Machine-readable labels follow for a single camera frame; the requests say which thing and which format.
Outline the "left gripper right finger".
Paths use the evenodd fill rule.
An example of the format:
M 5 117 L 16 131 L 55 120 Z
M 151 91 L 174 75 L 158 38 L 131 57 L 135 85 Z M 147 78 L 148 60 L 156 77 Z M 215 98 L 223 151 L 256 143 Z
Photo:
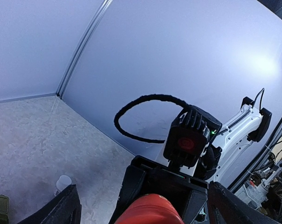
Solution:
M 211 224 L 276 224 L 277 221 L 252 209 L 219 182 L 210 182 L 208 214 Z

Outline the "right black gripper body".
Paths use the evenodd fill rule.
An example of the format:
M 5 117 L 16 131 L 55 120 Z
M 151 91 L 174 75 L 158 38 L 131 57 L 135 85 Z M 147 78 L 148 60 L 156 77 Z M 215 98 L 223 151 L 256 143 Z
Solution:
M 117 200 L 117 216 L 121 216 L 137 198 L 158 194 L 173 205 L 184 223 L 202 222 L 205 220 L 207 191 L 207 182 L 171 171 L 138 155 L 126 168 Z

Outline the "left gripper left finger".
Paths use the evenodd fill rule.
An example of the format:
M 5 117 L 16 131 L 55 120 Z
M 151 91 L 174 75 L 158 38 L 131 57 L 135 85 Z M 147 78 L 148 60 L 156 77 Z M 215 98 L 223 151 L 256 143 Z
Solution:
M 23 224 L 80 224 L 82 205 L 77 186 L 71 184 L 36 213 L 25 218 Z

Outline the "red pill bottle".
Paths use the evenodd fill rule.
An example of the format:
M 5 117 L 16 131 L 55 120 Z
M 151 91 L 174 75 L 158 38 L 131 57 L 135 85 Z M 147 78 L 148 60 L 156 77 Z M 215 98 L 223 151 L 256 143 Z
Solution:
M 116 224 L 183 224 L 168 199 L 146 194 L 135 200 L 115 221 Z

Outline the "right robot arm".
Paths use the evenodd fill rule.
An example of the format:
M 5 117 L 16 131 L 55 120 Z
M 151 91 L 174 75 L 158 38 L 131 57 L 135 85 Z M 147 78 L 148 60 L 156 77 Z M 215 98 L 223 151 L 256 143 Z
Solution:
M 154 140 L 123 130 L 129 109 L 151 100 L 182 110 L 171 123 L 157 160 L 136 156 L 127 167 L 112 224 L 253 224 L 268 218 L 224 186 L 240 156 L 268 130 L 271 112 L 244 98 L 239 112 L 222 124 L 204 110 L 171 95 L 151 94 L 128 103 L 115 116 L 117 130 L 142 142 Z

